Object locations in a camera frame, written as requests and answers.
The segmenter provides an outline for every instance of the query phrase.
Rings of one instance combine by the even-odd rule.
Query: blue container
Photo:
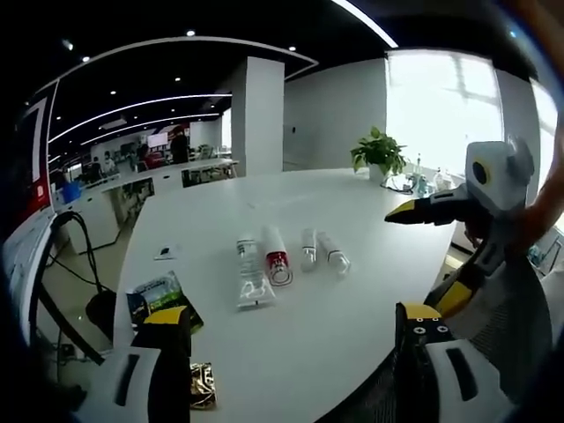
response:
[[[73,181],[63,186],[63,201],[65,204],[76,200],[80,197],[80,185],[78,181]]]

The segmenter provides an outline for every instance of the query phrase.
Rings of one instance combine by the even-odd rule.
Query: gold foil wrapper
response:
[[[211,363],[190,364],[190,409],[211,410],[216,406],[215,381]]]

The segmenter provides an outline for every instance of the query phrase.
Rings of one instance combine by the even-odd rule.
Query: white pot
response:
[[[378,165],[368,165],[370,181],[380,185],[384,181],[384,174]]]

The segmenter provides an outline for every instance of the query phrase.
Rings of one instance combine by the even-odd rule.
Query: black ceiling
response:
[[[492,57],[496,66],[521,76],[531,67],[512,45],[507,28],[494,27],[487,8],[475,1],[352,0],[367,12],[400,48],[453,48]],[[81,64],[82,56],[95,57],[113,48],[140,41],[181,37],[193,29],[198,36],[229,37],[257,41],[279,48],[294,45],[297,53],[319,62],[309,72],[382,57],[388,46],[367,26],[331,0],[251,2],[170,2],[151,4],[150,10],[112,4],[105,7],[65,10],[58,18],[26,17],[11,34],[10,57],[13,108],[21,111],[39,87]],[[62,39],[72,42],[69,51]],[[59,85],[51,137],[71,126],[109,110],[169,96],[215,93],[246,56],[260,56],[286,64],[286,75],[309,63],[263,48],[219,42],[174,42],[127,50],[72,72]],[[177,100],[107,116],[58,138],[52,152],[76,148],[100,135],[98,129],[123,115],[128,125],[221,111],[209,100]]]

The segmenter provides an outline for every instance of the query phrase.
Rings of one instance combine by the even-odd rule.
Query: round table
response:
[[[115,347],[133,339],[124,293],[174,271],[204,320],[193,362],[210,362],[218,408],[192,421],[312,422],[356,390],[394,345],[395,305],[423,301],[454,225],[402,226],[384,216],[407,201],[351,169],[213,182],[147,199],[124,260]],[[240,311],[235,243],[276,225],[293,283],[274,306]],[[300,269],[301,230],[323,230],[352,263],[344,280],[324,262]],[[155,261],[165,245],[178,258]]]

